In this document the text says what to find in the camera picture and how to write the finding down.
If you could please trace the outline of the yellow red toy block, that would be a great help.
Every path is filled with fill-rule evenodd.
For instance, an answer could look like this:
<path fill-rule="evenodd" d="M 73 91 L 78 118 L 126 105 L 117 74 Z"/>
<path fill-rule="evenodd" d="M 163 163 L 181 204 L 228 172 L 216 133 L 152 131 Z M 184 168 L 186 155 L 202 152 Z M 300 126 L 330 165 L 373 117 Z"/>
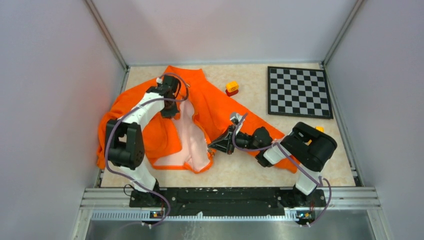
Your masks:
<path fill-rule="evenodd" d="M 239 92 L 240 85 L 237 81 L 231 81 L 225 85 L 225 93 L 228 97 L 232 97 Z"/>

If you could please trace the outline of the black grey checkerboard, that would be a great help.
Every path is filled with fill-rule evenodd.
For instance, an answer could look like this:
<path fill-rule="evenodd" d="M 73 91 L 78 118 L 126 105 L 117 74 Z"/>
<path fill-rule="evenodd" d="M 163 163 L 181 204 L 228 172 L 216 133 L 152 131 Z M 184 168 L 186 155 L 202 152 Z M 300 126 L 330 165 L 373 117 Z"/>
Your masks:
<path fill-rule="evenodd" d="M 268 66 L 267 113 L 333 119 L 326 72 L 322 69 Z"/>

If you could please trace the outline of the orange zip jacket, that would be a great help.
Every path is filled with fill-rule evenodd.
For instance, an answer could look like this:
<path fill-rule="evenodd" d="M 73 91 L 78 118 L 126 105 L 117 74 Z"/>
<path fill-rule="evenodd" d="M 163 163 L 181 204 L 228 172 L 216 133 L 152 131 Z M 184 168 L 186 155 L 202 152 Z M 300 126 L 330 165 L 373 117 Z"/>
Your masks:
<path fill-rule="evenodd" d="M 167 73 L 182 77 L 185 84 L 178 97 L 179 114 L 166 119 L 156 114 L 142 131 L 145 155 L 156 170 L 189 170 L 202 173 L 214 162 L 207 144 L 231 124 L 231 113 L 246 114 L 242 131 L 253 134 L 264 127 L 272 139 L 284 134 L 210 83 L 201 69 L 168 66 Z"/>

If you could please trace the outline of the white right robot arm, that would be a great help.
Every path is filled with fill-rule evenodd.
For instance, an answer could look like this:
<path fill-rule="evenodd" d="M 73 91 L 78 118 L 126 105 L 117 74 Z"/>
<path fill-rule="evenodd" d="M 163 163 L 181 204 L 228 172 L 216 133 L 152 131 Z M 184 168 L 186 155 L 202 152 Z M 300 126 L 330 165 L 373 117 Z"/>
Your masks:
<path fill-rule="evenodd" d="M 290 193 L 283 197 L 287 206 L 305 204 L 322 184 L 321 172 L 338 147 L 329 135 L 303 122 L 298 122 L 289 135 L 274 141 L 269 131 L 259 127 L 252 134 L 241 132 L 241 124 L 230 125 L 208 148 L 228 155 L 235 149 L 253 152 L 262 167 L 273 167 L 283 159 L 300 171 Z"/>

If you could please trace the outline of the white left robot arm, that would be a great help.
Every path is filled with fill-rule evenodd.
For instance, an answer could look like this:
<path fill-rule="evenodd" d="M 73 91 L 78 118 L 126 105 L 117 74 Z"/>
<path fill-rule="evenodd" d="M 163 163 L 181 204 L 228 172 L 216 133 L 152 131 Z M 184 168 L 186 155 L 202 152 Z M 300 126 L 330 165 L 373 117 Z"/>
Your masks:
<path fill-rule="evenodd" d="M 118 175 L 130 180 L 135 190 L 147 193 L 149 197 L 163 198 L 157 190 L 157 180 L 144 163 L 142 131 L 157 114 L 162 118 L 171 119 L 179 113 L 178 95 L 183 86 L 186 86 L 186 83 L 180 76 L 164 73 L 128 113 L 118 119 L 110 119 L 106 124 L 105 167 L 108 170 L 110 164 L 118 167 Z"/>

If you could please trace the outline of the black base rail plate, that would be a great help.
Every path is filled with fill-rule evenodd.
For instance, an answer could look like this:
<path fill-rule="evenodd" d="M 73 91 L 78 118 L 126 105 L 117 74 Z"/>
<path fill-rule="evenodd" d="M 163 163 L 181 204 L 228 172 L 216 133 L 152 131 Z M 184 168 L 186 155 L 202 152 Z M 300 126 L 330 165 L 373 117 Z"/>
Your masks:
<path fill-rule="evenodd" d="M 323 190 L 316 189 L 309 195 L 292 187 L 169 187 L 158 190 L 164 199 L 152 193 L 133 191 L 131 208 L 158 208 L 164 210 L 170 204 L 171 217 L 256 217 L 282 216 L 285 209 L 325 207 Z"/>

